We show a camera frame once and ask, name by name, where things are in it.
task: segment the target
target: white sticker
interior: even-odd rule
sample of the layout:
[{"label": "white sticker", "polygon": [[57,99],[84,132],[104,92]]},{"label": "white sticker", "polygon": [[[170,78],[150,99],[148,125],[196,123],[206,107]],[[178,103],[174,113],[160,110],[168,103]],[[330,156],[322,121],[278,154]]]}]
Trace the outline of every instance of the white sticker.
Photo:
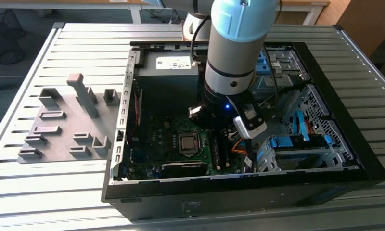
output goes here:
[{"label": "white sticker", "polygon": [[252,161],[250,159],[248,158],[248,156],[245,157],[245,160],[244,160],[245,164],[252,167]]},{"label": "white sticker", "polygon": [[201,206],[201,201],[194,201],[194,202],[184,202],[182,203],[182,212],[190,213],[197,210]]},{"label": "white sticker", "polygon": [[156,64],[157,70],[192,68],[192,60],[189,56],[157,57]]}]

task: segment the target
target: metal workbench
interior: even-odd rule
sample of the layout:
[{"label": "metal workbench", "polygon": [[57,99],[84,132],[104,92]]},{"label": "metal workbench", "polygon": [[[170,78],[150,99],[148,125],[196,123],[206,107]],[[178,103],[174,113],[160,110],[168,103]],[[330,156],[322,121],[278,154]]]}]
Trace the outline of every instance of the metal workbench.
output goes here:
[{"label": "metal workbench", "polygon": [[[122,90],[129,41],[181,40],[180,25],[65,24],[50,31],[0,125],[0,230],[382,230],[385,182],[321,206],[132,224],[100,201],[105,160],[18,164],[17,152],[54,86],[82,73],[94,93]],[[332,26],[276,26],[272,41],[305,42],[385,167],[385,78],[342,30]]]}]

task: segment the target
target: black cable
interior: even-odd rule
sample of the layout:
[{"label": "black cable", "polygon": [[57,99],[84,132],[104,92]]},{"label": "black cable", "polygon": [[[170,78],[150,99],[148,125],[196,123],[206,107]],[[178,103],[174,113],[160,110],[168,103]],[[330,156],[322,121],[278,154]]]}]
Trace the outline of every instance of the black cable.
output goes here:
[{"label": "black cable", "polygon": [[173,23],[173,17],[174,17],[174,10],[172,12],[172,16],[169,17],[169,22],[168,23]]},{"label": "black cable", "polygon": [[280,10],[278,10],[278,14],[277,14],[276,22],[274,22],[274,23],[277,23],[277,20],[278,20],[280,15],[281,15],[281,11],[282,11],[282,0],[280,0]]},{"label": "black cable", "polygon": [[178,19],[180,19],[180,22],[181,22],[181,17],[180,17],[178,11],[176,9],[174,9],[174,13],[177,15],[177,17],[174,18],[174,23],[177,23]]},{"label": "black cable", "polygon": [[265,57],[266,57],[266,62],[269,65],[269,70],[270,70],[270,75],[272,75],[272,82],[274,84],[274,90],[276,90],[276,105],[278,104],[278,98],[280,98],[280,93],[278,93],[278,85],[277,85],[277,80],[276,80],[276,72],[274,72],[274,68],[272,67],[270,64],[270,59],[269,59],[269,55],[266,52],[266,46],[264,44],[264,51],[265,51]]},{"label": "black cable", "polygon": [[154,15],[149,10],[146,12],[152,15],[152,18],[161,18],[160,16]]},{"label": "black cable", "polygon": [[[281,97],[281,95],[286,94],[288,92],[293,91],[293,90],[302,90],[304,87],[309,84],[312,84],[313,82],[310,80],[305,80],[289,87],[284,87],[278,90],[278,97]],[[260,108],[265,108],[270,105],[269,100],[274,97],[276,95],[270,95],[261,103],[258,103],[258,107]]]},{"label": "black cable", "polygon": [[193,54],[194,40],[196,40],[196,38],[197,38],[198,32],[200,32],[200,30],[201,30],[201,27],[204,26],[204,24],[205,24],[205,22],[209,20],[209,18],[210,18],[210,17],[206,15],[205,18],[204,18],[204,20],[202,20],[202,22],[200,23],[196,31],[194,31],[194,34],[193,34],[193,37],[192,37],[190,52],[192,52],[192,59],[193,59],[194,61],[198,61],[198,60],[197,60],[197,56]]}]

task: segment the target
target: wooden cabinet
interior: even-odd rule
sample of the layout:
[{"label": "wooden cabinet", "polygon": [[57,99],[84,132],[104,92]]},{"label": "wooden cabinet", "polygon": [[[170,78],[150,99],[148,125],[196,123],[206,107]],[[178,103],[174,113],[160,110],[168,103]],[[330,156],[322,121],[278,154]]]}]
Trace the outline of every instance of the wooden cabinet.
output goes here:
[{"label": "wooden cabinet", "polygon": [[366,56],[385,39],[385,0],[330,0],[316,25],[340,24]]}]

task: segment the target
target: motherboard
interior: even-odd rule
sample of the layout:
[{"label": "motherboard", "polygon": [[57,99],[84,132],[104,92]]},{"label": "motherboard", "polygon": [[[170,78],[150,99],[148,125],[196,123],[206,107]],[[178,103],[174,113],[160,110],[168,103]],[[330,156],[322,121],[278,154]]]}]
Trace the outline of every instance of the motherboard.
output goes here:
[{"label": "motherboard", "polygon": [[230,134],[200,128],[185,115],[146,116],[132,138],[129,179],[240,173],[245,155],[232,152]]}]

